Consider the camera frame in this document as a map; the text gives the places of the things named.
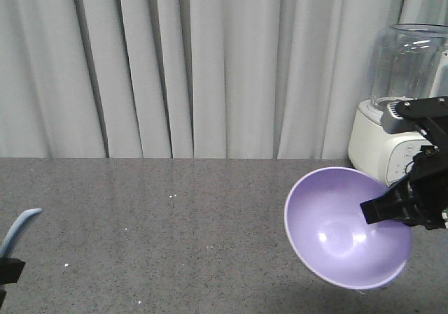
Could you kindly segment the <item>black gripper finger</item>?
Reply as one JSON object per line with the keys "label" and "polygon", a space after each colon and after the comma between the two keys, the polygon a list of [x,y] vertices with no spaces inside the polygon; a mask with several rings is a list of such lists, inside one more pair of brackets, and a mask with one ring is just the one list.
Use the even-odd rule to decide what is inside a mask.
{"label": "black gripper finger", "polygon": [[0,284],[1,284],[1,301],[4,302],[6,297],[6,290],[4,286],[11,283],[16,283],[25,267],[25,262],[17,258],[1,258]]}

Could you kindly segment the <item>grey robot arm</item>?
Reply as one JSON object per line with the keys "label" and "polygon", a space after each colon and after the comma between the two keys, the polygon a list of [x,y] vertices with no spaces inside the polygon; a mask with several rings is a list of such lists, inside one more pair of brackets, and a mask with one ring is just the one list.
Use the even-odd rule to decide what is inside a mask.
{"label": "grey robot arm", "polygon": [[368,224],[395,220],[427,230],[447,228],[447,97],[388,104],[381,117],[388,134],[417,131],[432,146],[412,158],[412,169],[380,197],[360,204]]}

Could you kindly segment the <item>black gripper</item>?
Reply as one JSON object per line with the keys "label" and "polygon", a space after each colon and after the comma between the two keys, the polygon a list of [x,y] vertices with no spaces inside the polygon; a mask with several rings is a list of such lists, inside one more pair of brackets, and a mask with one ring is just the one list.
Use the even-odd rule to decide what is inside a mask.
{"label": "black gripper", "polygon": [[395,112],[432,146],[380,197],[360,203],[367,224],[393,220],[427,230],[447,228],[447,97],[401,101]]}

